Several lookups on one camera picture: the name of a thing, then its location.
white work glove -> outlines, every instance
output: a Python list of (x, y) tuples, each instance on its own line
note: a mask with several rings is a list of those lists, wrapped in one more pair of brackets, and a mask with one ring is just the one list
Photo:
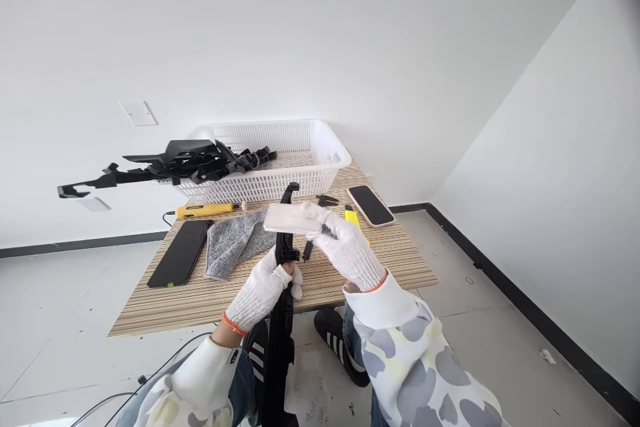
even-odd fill
[(325, 253), (344, 278), (362, 292), (374, 290), (382, 284), (387, 270), (378, 262), (357, 225), (309, 202), (302, 203), (300, 208), (305, 218), (326, 226), (320, 234), (308, 235), (307, 239)]
[(294, 265), (291, 275), (283, 266), (275, 263), (275, 246), (272, 247), (251, 270), (249, 278), (223, 314), (223, 321), (238, 334), (246, 335), (255, 324), (271, 312), (280, 294), (291, 281), (293, 281), (291, 296), (300, 300), (302, 272), (295, 262), (289, 263)]

smartphone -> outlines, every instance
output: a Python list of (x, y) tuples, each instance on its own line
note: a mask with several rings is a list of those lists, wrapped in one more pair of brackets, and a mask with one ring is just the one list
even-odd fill
[(186, 284), (212, 225), (213, 220), (189, 220), (182, 224), (147, 285), (174, 287)]
[(391, 210), (375, 196), (373, 190), (367, 185), (350, 187), (347, 189), (347, 193), (371, 227), (378, 228), (395, 222)]
[(319, 234), (322, 224), (314, 219), (304, 218), (300, 205), (290, 203), (270, 203), (265, 216), (265, 230), (282, 234)]

sneaker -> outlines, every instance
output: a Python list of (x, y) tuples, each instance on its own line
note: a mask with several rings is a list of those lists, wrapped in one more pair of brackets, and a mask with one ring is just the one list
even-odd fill
[(244, 338), (242, 349), (245, 350), (253, 365), (253, 399), (255, 411), (252, 417), (252, 425), (262, 424), (262, 403), (265, 398), (265, 372), (267, 347), (269, 345), (269, 330), (264, 320), (258, 322)]
[(315, 329), (329, 348), (338, 357), (351, 381), (358, 387), (369, 385), (369, 375), (364, 367), (358, 365), (349, 355), (342, 336), (342, 317), (334, 309), (319, 310), (313, 318)]

black cord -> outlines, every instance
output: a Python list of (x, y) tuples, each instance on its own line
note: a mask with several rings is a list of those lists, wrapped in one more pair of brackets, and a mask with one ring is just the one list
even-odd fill
[(111, 400), (112, 398), (116, 398), (116, 397), (122, 397), (124, 395), (130, 395), (130, 396), (134, 396), (135, 392), (122, 392), (121, 394), (114, 394), (112, 396), (107, 397), (106, 399), (102, 399), (100, 402), (98, 402), (96, 405), (94, 405), (93, 407), (91, 407), (88, 411), (86, 411), (84, 414), (82, 414), (82, 417), (80, 417), (78, 420), (76, 420), (74, 423), (71, 424), (71, 427), (76, 427), (78, 424), (80, 424), (80, 422), (82, 422), (82, 420), (87, 417), (88, 415), (90, 415), (90, 413), (92, 413), (94, 410), (96, 410), (98, 407), (100, 407), (102, 404), (104, 404), (106, 401)]
[(133, 395), (132, 395), (131, 397), (129, 397), (128, 399), (126, 399), (126, 400), (125, 400), (125, 403), (124, 403), (124, 404), (122, 404), (122, 405), (120, 406), (120, 408), (119, 408), (118, 410), (116, 410), (116, 411), (115, 411), (114, 415), (112, 415), (112, 416), (111, 416), (111, 418), (107, 421), (107, 423), (105, 424), (105, 427), (107, 427), (107, 426), (109, 425), (109, 423), (110, 423), (110, 422), (111, 422), (111, 421), (116, 417), (116, 415), (118, 415), (118, 412), (120, 412), (120, 411), (122, 410), (122, 408), (123, 408), (125, 405), (127, 405), (127, 404), (129, 403), (129, 401), (133, 398), (133, 396), (134, 396), (134, 395), (136, 395), (136, 394), (138, 393), (138, 391), (139, 391), (140, 389), (142, 389), (142, 387), (144, 387), (144, 385), (146, 385), (146, 383), (147, 383), (148, 381), (150, 381), (152, 378), (154, 378), (158, 372), (160, 372), (162, 369), (164, 369), (165, 365), (167, 365), (168, 363), (170, 363), (170, 361), (172, 361), (172, 360), (173, 360), (173, 359), (174, 359), (174, 358), (175, 358), (175, 357), (176, 357), (176, 356), (181, 352), (181, 350), (182, 350), (184, 347), (186, 347), (187, 345), (189, 345), (191, 342), (193, 342), (193, 341), (194, 341), (194, 340), (196, 340), (197, 338), (200, 338), (200, 337), (202, 337), (202, 336), (204, 336), (204, 335), (211, 335), (211, 334), (212, 334), (212, 332), (205, 332), (204, 334), (196, 335), (196, 336), (195, 336), (194, 338), (192, 338), (191, 340), (188, 340), (187, 342), (185, 342), (185, 344), (184, 344), (184, 345), (182, 345), (182, 347), (180, 347), (178, 350), (176, 350), (176, 351), (175, 351), (175, 354), (173, 354), (173, 355), (168, 359), (168, 361), (166, 361), (164, 364), (162, 364), (162, 365), (160, 366), (160, 368), (159, 368), (158, 370), (156, 370), (156, 371), (153, 373), (153, 375), (152, 375), (151, 377), (149, 377), (149, 378), (147, 379), (147, 381), (146, 381), (144, 384), (142, 384), (140, 387), (138, 387), (138, 388), (135, 390), (135, 392), (133, 393)]
[(111, 418), (107, 421), (107, 423), (105, 424), (105, 427), (107, 427), (111, 421), (116, 417), (116, 415), (118, 415), (118, 412), (120, 412), (122, 410), (122, 408), (127, 405), (129, 403), (129, 401), (137, 395), (138, 391), (140, 391), (140, 389), (142, 389), (142, 387), (144, 387), (144, 385), (146, 385), (146, 383), (148, 381), (150, 381), (152, 378), (154, 378), (158, 372), (160, 372), (162, 369), (164, 369), (164, 367), (170, 363), (170, 361), (172, 361), (174, 358), (177, 357), (177, 355), (182, 352), (182, 349), (186, 346), (188, 346), (191, 342), (193, 342), (194, 340), (196, 340), (197, 338), (200, 338), (202, 336), (205, 335), (211, 335), (211, 332), (205, 332), (204, 334), (199, 334), (196, 335), (195, 337), (193, 337), (192, 339), (186, 341), (182, 347), (180, 347), (178, 350), (175, 351), (175, 354), (173, 354), (168, 361), (166, 361), (164, 364), (162, 364), (160, 366), (160, 368), (158, 370), (156, 370), (153, 375), (151, 377), (149, 377), (146, 382), (142, 383), (142, 385), (140, 385), (140, 387), (138, 387), (135, 392), (122, 392), (121, 394), (114, 394), (112, 396), (107, 397), (106, 399), (102, 399), (100, 402), (98, 402), (96, 405), (94, 405), (93, 407), (91, 407), (88, 411), (86, 411), (84, 414), (82, 414), (82, 416), (76, 420), (74, 423), (72, 423), (71, 427), (77, 427), (78, 425), (80, 425), (80, 422), (82, 422), (82, 420), (87, 417), (88, 415), (90, 415), (90, 413), (92, 413), (94, 410), (96, 410), (98, 407), (100, 407), (102, 404), (104, 404), (106, 401), (111, 400), (112, 398), (116, 398), (116, 397), (121, 397), (121, 396), (125, 396), (128, 395), (129, 398), (125, 400), (125, 402), (120, 406), (120, 408), (118, 410), (115, 411), (114, 415), (111, 416)]
[(170, 212), (165, 212), (164, 215), (162, 215), (162, 220), (165, 221), (165, 224), (167, 224), (169, 227), (171, 227), (172, 225), (167, 222), (167, 219), (165, 219), (166, 216), (168, 215), (175, 215), (175, 210), (174, 211), (170, 211)]

phone screen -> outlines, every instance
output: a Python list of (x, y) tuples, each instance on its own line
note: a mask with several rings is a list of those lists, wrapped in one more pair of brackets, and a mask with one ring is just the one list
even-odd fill
[(173, 287), (186, 284), (202, 246), (207, 240), (211, 220), (185, 222), (147, 282), (149, 287)]
[(362, 213), (367, 216), (373, 225), (388, 224), (395, 220), (395, 217), (391, 212), (387, 210), (384, 204), (375, 196), (373, 190), (366, 185), (351, 187), (349, 188), (349, 193), (353, 197), (355, 203), (358, 204)]

